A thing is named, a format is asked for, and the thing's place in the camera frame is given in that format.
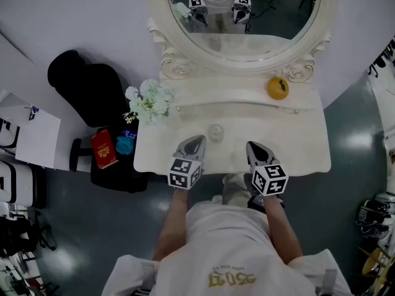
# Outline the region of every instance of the flower bouquet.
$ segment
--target flower bouquet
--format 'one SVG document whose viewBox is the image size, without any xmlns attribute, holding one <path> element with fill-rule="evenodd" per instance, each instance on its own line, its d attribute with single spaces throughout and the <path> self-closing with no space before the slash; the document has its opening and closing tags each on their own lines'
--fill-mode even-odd
<svg viewBox="0 0 395 296">
<path fill-rule="evenodd" d="M 172 10 L 174 16 L 181 22 L 188 23 L 189 22 L 189 16 L 191 15 L 191 9 L 188 8 L 185 4 L 182 2 L 179 3 L 172 3 Z"/>
<path fill-rule="evenodd" d="M 125 96 L 130 100 L 130 112 L 125 114 L 128 124 L 137 118 L 141 125 L 155 125 L 168 117 L 174 90 L 164 83 L 148 79 L 141 84 L 140 90 L 133 86 L 127 88 Z"/>
</svg>

